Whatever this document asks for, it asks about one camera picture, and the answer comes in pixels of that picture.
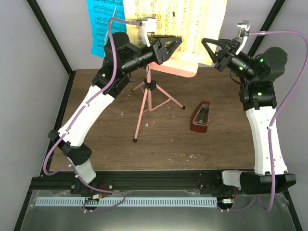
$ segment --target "sheet music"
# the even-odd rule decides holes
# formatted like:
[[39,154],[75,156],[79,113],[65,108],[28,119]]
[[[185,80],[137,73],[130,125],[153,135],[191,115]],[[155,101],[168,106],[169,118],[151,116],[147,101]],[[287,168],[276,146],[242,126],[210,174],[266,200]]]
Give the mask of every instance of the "sheet music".
[[[201,40],[218,39],[227,0],[123,0],[123,3],[126,20],[155,17],[155,34],[182,37],[183,42],[172,57],[212,64]],[[132,43],[142,45],[140,27],[127,25],[127,34]]]
[[[107,24],[112,17],[115,7],[115,17],[124,19],[123,0],[87,0],[90,23],[92,27],[92,51],[91,54],[104,57],[105,36],[107,33]],[[126,32],[126,26],[123,23],[112,22],[112,32]]]

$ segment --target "robotic arm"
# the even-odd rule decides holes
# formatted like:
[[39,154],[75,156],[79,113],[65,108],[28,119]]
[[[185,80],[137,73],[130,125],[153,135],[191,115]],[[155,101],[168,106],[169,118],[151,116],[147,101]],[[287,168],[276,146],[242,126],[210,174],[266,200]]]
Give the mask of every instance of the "robotic arm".
[[[175,36],[148,37],[147,46],[140,49],[130,43],[128,35],[124,32],[113,33],[113,38],[117,63],[113,63],[111,43],[108,40],[104,47],[106,56],[103,66],[92,80],[85,99],[62,128],[49,133],[49,138],[53,142],[57,142],[65,134],[58,147],[86,183],[90,183],[96,177],[90,162],[91,149],[83,143],[93,123],[129,83],[128,75],[131,72],[145,68],[152,62],[162,64],[171,57],[182,42],[180,37]],[[94,98],[94,95],[110,81],[114,65],[117,66],[114,82],[102,94]]]
[[[248,21],[239,24],[238,39],[246,42],[250,25]],[[208,43],[220,47],[213,53]],[[213,40],[204,38],[202,44],[220,72],[231,69],[241,81],[240,101],[249,120],[255,148],[255,172],[227,170],[222,172],[223,183],[242,189],[245,194],[271,192],[271,163],[268,129],[272,132],[272,150],[275,166],[276,192],[294,185],[295,175],[287,172],[283,161],[276,122],[269,128],[276,112],[276,97],[273,81],[284,73],[287,62],[286,52],[279,47],[271,47],[255,58],[243,53],[239,41],[233,39]]]

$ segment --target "wooden metronome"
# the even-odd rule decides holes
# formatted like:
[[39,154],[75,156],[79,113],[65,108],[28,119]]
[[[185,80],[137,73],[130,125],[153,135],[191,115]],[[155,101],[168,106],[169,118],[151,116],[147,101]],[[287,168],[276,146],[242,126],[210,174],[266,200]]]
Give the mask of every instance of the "wooden metronome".
[[192,113],[190,131],[206,132],[209,112],[210,102],[202,101]]

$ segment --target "black metal frame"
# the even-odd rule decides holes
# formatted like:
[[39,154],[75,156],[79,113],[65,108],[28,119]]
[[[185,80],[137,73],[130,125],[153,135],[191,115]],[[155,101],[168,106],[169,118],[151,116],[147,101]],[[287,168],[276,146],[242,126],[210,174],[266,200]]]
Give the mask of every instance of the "black metal frame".
[[[61,126],[65,109],[67,106],[68,98],[76,71],[73,71],[57,42],[43,12],[41,11],[36,0],[27,0],[32,11],[37,17],[40,25],[42,26],[46,36],[51,42],[55,52],[61,60],[64,68],[66,69],[69,78],[65,88],[64,96],[61,106],[56,118],[54,129],[58,130]],[[269,15],[267,16],[261,30],[268,30],[281,9],[285,0],[276,0]],[[260,46],[264,36],[257,37],[253,43],[248,54],[254,55]],[[48,150],[52,147],[53,143],[50,142]],[[47,169],[49,170],[51,158],[48,160]],[[98,178],[108,179],[113,184],[113,190],[129,191],[129,190],[200,190],[200,194],[210,194],[215,197],[225,197],[232,195],[232,190],[228,188],[221,188],[221,172],[223,170],[181,170],[181,171],[116,171],[104,172],[98,171]],[[32,179],[29,190],[26,194],[24,204],[22,206],[20,215],[16,222],[16,231],[21,229],[24,221],[26,210],[30,201],[33,190],[71,190],[71,186],[76,180],[73,172],[59,172],[58,174],[45,177],[41,171],[40,177]],[[288,207],[295,225],[296,230],[301,231],[295,208],[293,206],[288,190],[283,192],[286,199],[289,201]]]

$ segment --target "white cable tray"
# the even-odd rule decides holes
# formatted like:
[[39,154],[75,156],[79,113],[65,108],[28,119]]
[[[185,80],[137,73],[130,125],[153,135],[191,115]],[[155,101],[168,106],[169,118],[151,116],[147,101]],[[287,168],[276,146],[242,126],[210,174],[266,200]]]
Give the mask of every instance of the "white cable tray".
[[[122,197],[106,197],[87,206],[109,207],[119,203]],[[85,197],[37,197],[35,206],[83,206]],[[215,197],[127,197],[120,207],[216,207]]]

